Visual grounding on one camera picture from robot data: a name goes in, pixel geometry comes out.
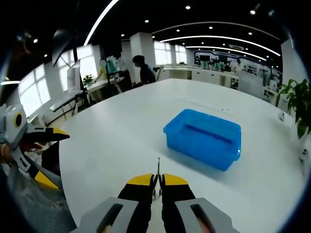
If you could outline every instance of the dark shirt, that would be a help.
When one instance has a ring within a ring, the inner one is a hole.
[[[143,84],[156,82],[156,77],[147,64],[140,68],[140,81]]]

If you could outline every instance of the yellow accent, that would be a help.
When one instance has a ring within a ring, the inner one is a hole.
[[[171,174],[164,174],[165,185],[188,185],[188,182],[179,176],[174,176]]]
[[[127,183],[128,184],[135,184],[135,185],[150,185],[150,179],[151,179],[152,173],[136,176],[132,179],[130,179]]]
[[[59,187],[57,187],[52,181],[49,180],[41,171],[38,172],[35,176],[35,181],[44,188],[59,190]]]
[[[64,135],[68,135],[68,133],[66,133],[65,131],[60,130],[59,128],[53,128],[53,133],[60,133],[60,134],[64,134]]]
[[[21,113],[20,113],[20,112],[16,113],[16,114],[15,114],[15,117],[14,117],[14,125],[15,125],[15,128],[18,128],[18,127],[19,127],[19,126],[17,126],[17,124],[16,124],[16,119],[17,119],[18,115],[21,116],[20,125],[21,125],[21,123],[22,123],[22,121],[23,121],[23,117],[22,117]]]

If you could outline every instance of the ceiling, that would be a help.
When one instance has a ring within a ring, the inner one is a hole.
[[[32,35],[31,39],[26,40],[26,47],[31,54],[21,55],[19,59],[11,61],[7,76],[11,80],[20,80],[39,64],[49,62],[52,59],[52,37],[59,27],[75,28],[77,46],[82,46],[94,22],[109,3],[110,0],[54,0],[47,3],[42,1],[35,1],[33,4],[25,3],[20,7],[22,10],[19,9],[17,15],[21,18],[20,22],[24,30]],[[250,10],[257,4],[257,1],[119,0],[101,21],[89,43],[113,47],[116,45],[114,41],[120,43],[121,39],[129,39],[137,32],[154,33],[155,40],[191,35],[218,35],[251,41],[281,54],[280,45],[287,39],[282,25],[278,23],[275,13],[272,16],[268,15],[272,10],[269,5],[261,4],[256,14],[250,15]],[[163,30],[181,24],[211,21],[213,23],[191,24]],[[243,24],[263,30],[278,39],[249,27],[215,21]],[[192,38],[170,43],[202,46],[202,42],[204,46],[227,48],[228,44],[242,46],[248,48],[249,53],[261,57],[269,55],[267,64],[279,66],[280,69],[282,66],[281,57],[240,41]],[[15,53],[21,48],[22,43],[17,42]]]

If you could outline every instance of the white pillar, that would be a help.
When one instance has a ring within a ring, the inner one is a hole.
[[[131,76],[131,81],[132,83],[136,82],[136,75],[135,75],[135,70],[133,66],[133,56],[132,56],[132,50],[131,50],[131,42],[130,41],[121,41],[121,46],[122,46],[122,59],[126,65],[126,68],[128,69],[130,76]]]
[[[288,39],[281,44],[282,59],[283,59],[283,82],[288,84],[289,79],[295,79],[301,83],[304,79],[308,80],[306,68],[299,57],[299,54],[292,47],[291,40]]]
[[[132,56],[142,55],[145,57],[145,63],[151,68],[156,66],[156,55],[152,34],[136,33],[131,36]],[[134,67],[136,82],[140,82],[139,68]]]
[[[172,65],[176,65],[177,61],[176,61],[176,49],[175,49],[175,45],[170,45],[171,46],[171,56],[172,56]]]

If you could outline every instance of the hand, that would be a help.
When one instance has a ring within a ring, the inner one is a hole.
[[[111,226],[108,225],[104,228],[104,230],[102,231],[102,233],[110,233],[111,232]]]
[[[198,218],[198,221],[202,229],[202,233],[210,233],[209,228],[202,222],[202,220]]]

